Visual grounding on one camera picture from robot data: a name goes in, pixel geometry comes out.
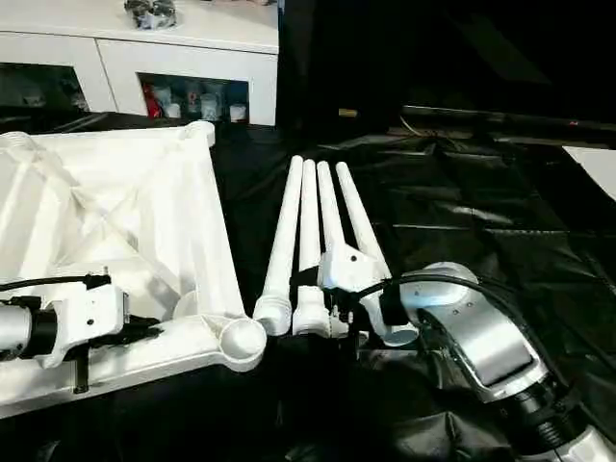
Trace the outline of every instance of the black backdrop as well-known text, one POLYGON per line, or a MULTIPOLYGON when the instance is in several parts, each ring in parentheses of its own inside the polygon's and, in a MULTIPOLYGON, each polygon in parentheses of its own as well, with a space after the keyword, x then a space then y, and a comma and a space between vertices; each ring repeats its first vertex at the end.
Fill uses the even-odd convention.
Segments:
MULTIPOLYGON (((36 133, 58 124, 25 117, 18 126, 36 133)), ((149 124, 99 115, 68 129, 149 124)), ((615 377, 558 322, 616 351, 616 206, 564 151, 382 138, 299 147, 275 130, 220 127, 212 156, 248 314, 294 153, 349 163, 394 272, 449 260, 524 291, 517 301, 527 321, 616 433, 615 377)), ((340 196, 339 205, 344 215, 340 196)), ((352 363, 314 337, 270 341, 252 372, 212 367, 4 420, 0 441, 6 460, 44 460, 45 451, 56 461, 512 460, 442 357, 375 343, 352 363)))

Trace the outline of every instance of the white tube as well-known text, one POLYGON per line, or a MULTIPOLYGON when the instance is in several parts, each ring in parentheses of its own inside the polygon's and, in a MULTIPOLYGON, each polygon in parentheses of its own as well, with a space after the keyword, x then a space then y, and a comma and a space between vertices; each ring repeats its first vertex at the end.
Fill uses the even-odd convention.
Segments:
MULTIPOLYGON (((336 165, 336 171, 338 172, 338 179, 340 180, 345 204, 347 205, 348 216, 350 217, 353 234, 355 235, 355 240, 357 241, 359 249, 376 260, 382 278, 392 277, 347 164, 344 162, 338 163, 336 165)), ((380 305, 376 300, 367 300, 367 298, 370 297, 362 299, 362 305, 364 305, 368 311, 374 332, 381 337, 385 345, 400 347, 417 339, 419 330, 415 325, 411 322, 405 325, 385 325, 380 305)))
POLYGON ((345 198, 345 204, 347 205, 346 208, 348 209, 350 224, 353 226, 353 234, 355 235, 357 246, 362 252, 366 255, 370 255, 378 262, 383 277, 392 277, 389 267, 385 262, 381 247, 372 230, 372 225, 366 213, 366 209, 364 208, 364 204, 362 203, 362 199, 355 187, 352 176, 350 176, 347 163, 339 162, 336 164, 336 172, 340 180, 340 187, 343 190, 343 196, 345 198))
MULTIPOLYGON (((299 270, 317 267, 321 261, 317 172, 314 161, 304 161, 301 181, 301 218, 299 224, 299 270)), ((297 288, 297 309, 293 314, 293 333, 330 336, 329 312, 323 292, 316 286, 297 288)))
POLYGON ((331 250, 334 243, 343 243, 345 241, 345 233, 340 221, 340 212, 338 211, 334 184, 329 172, 329 164, 321 161, 317 165, 317 170, 319 172, 319 193, 321 195, 325 248, 331 250))
POLYGON ((268 335, 283 335, 291 327, 289 279, 293 269, 295 231, 299 194, 301 193, 302 159, 291 159, 287 185, 282 198, 280 217, 269 257, 268 274, 263 293, 254 307, 253 318, 260 322, 268 335))

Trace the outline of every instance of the black tarp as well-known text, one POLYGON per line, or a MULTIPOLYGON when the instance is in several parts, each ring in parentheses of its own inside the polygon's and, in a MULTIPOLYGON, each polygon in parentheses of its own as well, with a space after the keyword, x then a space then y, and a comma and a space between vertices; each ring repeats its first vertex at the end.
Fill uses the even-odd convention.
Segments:
MULTIPOLYGON (((54 130, 48 118, 24 117, 3 126, 54 130)), ((76 124, 147 125, 120 115, 76 124)), ((212 156, 248 314, 296 153, 348 162, 393 272, 454 261, 522 291, 527 322, 616 434, 616 377, 558 321, 616 352, 616 205, 563 150, 382 138, 299 147, 272 129, 220 127, 212 156)), ((354 244, 340 195, 339 206, 354 244)), ((372 343, 352 362, 336 342, 310 336, 271 340, 252 372, 212 367, 57 406, 0 422, 0 437, 7 460, 41 448, 56 461, 512 460, 441 356, 372 343)))

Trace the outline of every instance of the small container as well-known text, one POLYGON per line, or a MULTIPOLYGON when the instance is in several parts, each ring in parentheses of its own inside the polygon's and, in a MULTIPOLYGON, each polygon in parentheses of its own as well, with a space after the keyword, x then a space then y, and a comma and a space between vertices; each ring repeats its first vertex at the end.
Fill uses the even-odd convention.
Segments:
POLYGON ((229 106, 229 119, 232 123, 246 121, 246 106, 244 104, 232 104, 229 106))
POLYGON ((182 116, 180 105, 177 103, 170 103, 166 105, 165 106, 165 116, 169 118, 180 118, 182 116))
POLYGON ((189 118, 201 117, 201 104, 199 102, 199 84, 190 80, 186 84, 186 112, 189 118))
POLYGON ((158 101, 161 107, 165 108, 171 104, 171 88, 170 87, 152 87, 152 94, 158 101))
POLYGON ((204 93, 201 95, 201 117, 208 122, 220 120, 220 105, 215 94, 204 93))

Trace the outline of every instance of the silver robot arm segment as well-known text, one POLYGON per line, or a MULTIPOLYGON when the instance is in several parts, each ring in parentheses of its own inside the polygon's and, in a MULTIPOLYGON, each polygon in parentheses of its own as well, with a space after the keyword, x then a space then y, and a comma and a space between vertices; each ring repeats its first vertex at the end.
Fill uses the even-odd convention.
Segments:
MULTIPOLYGON (((438 263, 414 274, 444 274, 477 283, 462 265, 438 263)), ((520 460, 615 462, 601 433, 558 383, 520 326, 483 294, 447 282, 400 286, 411 319, 440 333, 481 401, 494 411, 520 460)))

